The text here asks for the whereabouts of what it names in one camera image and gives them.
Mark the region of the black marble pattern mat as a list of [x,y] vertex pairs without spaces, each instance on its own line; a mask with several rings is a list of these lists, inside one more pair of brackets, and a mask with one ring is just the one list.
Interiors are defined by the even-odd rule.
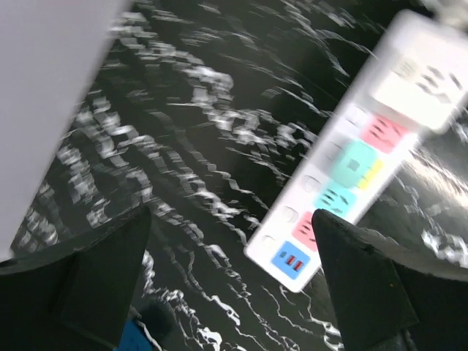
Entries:
[[244,255],[402,10],[423,1],[134,1],[12,244],[24,256],[141,204],[132,311],[157,350],[343,350],[322,273]]

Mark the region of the white multicolour power strip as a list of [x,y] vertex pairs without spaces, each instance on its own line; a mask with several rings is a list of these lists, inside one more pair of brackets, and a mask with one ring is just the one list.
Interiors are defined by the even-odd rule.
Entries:
[[467,35],[401,11],[249,240],[245,255],[298,293],[321,266],[312,215],[358,222],[404,158],[467,103]]

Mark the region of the white grey plug adapter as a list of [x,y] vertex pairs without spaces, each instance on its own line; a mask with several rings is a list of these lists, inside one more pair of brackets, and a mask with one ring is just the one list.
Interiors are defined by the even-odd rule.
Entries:
[[395,118],[441,132],[467,96],[467,66],[456,60],[399,56],[369,96]]

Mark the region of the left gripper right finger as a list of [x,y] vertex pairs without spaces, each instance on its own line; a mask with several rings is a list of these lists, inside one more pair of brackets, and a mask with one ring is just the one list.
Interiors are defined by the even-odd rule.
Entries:
[[346,350],[466,350],[467,270],[326,210],[312,227]]

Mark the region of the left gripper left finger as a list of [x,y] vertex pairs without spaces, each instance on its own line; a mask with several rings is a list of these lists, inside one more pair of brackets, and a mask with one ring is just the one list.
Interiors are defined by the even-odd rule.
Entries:
[[151,229],[140,206],[1,263],[2,350],[114,350]]

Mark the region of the blue cube adapter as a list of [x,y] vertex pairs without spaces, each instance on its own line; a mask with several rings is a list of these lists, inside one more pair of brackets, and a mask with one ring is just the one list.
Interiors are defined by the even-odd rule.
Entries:
[[153,348],[144,324],[136,319],[127,321],[116,351],[152,351]]

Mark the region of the teal plug adapter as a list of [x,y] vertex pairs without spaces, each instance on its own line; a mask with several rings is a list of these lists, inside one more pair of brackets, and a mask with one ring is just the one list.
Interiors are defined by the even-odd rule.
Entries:
[[373,147],[362,141],[348,143],[333,164],[331,180],[345,188],[357,186],[377,160],[377,155]]

